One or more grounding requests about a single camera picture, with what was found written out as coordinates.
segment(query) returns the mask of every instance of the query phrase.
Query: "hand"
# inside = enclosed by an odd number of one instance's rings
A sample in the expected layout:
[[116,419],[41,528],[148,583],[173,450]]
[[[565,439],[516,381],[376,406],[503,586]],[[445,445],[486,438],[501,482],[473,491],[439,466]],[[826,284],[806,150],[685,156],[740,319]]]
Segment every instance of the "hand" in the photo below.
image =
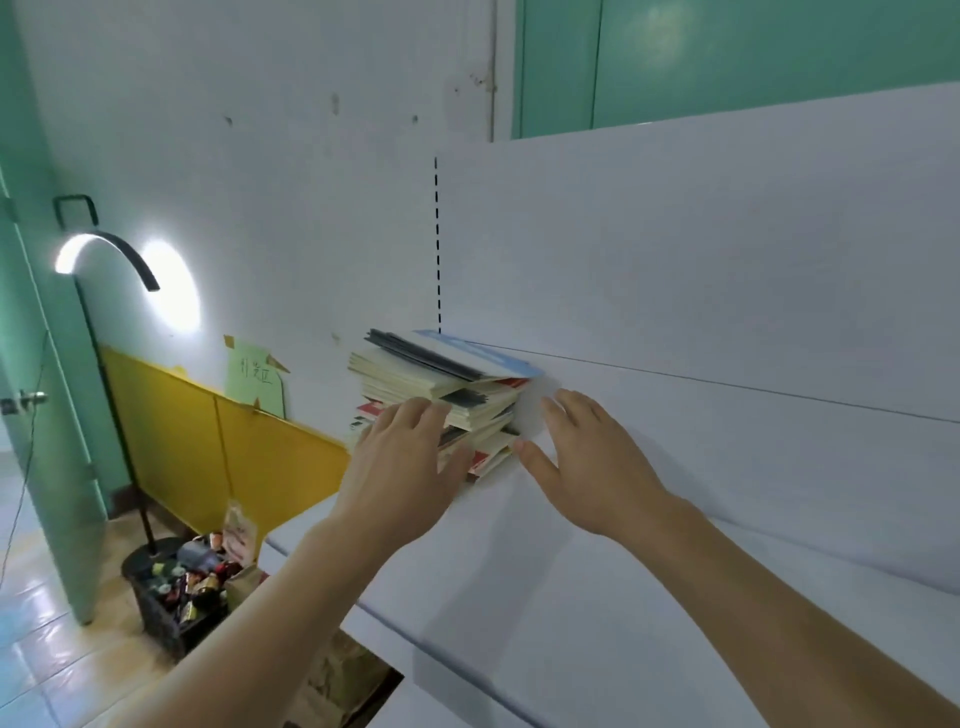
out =
[[350,520],[387,556],[429,531],[467,477],[473,450],[461,446],[437,473],[448,404],[423,398],[388,407],[360,436],[331,518]]
[[534,443],[517,441],[523,467],[565,518],[591,533],[623,543],[631,530],[655,528],[678,499],[627,430],[586,395],[561,389],[555,397],[541,404],[557,465]]

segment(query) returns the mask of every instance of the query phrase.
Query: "person's left hand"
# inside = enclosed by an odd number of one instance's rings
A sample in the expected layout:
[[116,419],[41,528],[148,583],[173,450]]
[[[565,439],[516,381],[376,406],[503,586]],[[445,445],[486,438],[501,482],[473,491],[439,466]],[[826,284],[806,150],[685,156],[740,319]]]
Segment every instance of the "person's left hand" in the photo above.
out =
[[449,411],[450,405],[423,398],[384,410],[360,436],[330,517],[349,520],[388,556],[429,531],[453,502],[473,459],[473,449],[460,446],[437,473]]

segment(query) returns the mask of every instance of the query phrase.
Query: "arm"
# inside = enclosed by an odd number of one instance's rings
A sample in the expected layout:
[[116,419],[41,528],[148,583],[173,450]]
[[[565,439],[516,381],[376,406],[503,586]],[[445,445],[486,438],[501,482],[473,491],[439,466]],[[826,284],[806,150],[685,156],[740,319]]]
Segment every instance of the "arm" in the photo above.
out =
[[460,449],[437,473],[449,406],[385,410],[357,446],[333,512],[120,725],[279,725],[317,650],[387,560],[436,523],[467,475]]
[[956,706],[670,495],[599,404],[566,390],[556,399],[543,409],[558,465],[530,442],[521,462],[564,516],[657,577],[772,728],[960,725]]

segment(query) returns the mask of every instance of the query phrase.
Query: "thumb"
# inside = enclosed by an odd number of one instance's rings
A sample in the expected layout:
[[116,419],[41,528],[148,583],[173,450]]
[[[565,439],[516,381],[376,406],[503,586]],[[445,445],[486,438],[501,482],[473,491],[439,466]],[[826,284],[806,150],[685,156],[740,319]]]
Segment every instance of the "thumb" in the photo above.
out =
[[544,491],[553,490],[560,484],[560,471],[540,446],[529,440],[517,440],[514,442],[514,450],[527,473],[534,477]]
[[441,482],[450,490],[455,491],[467,479],[467,473],[473,464],[473,448],[470,445],[458,447],[450,459],[446,461],[440,472]]

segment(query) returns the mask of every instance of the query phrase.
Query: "lamp stand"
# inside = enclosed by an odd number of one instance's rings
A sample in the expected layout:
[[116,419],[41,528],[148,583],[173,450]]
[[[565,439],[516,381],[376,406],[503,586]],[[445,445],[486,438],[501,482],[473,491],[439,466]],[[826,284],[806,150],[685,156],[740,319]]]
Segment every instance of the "lamp stand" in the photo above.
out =
[[110,408],[110,415],[116,423],[117,437],[120,440],[120,449],[123,451],[123,459],[127,464],[127,472],[130,474],[131,487],[133,488],[133,497],[136,501],[136,509],[140,512],[140,520],[143,521],[143,532],[147,536],[147,555],[154,560],[159,555],[156,547],[156,538],[154,530],[150,527],[150,519],[147,518],[147,500],[140,490],[140,485],[136,480],[136,471],[133,469],[133,460],[130,457],[130,447],[127,444],[127,436],[124,434],[123,425],[120,422],[120,416],[117,413],[116,401],[113,399],[113,390],[110,389],[110,382],[107,379],[107,367],[104,366],[104,359],[100,355],[100,347],[97,345],[97,336],[93,331],[93,322],[90,320],[90,311],[86,307],[84,290],[80,286],[80,280],[73,278],[74,285],[77,288],[77,297],[80,299],[80,308],[84,312],[84,321],[86,330],[89,331],[90,341],[93,342],[93,351],[97,357],[97,369],[100,371],[100,379],[104,383],[104,392],[107,394],[107,403]]

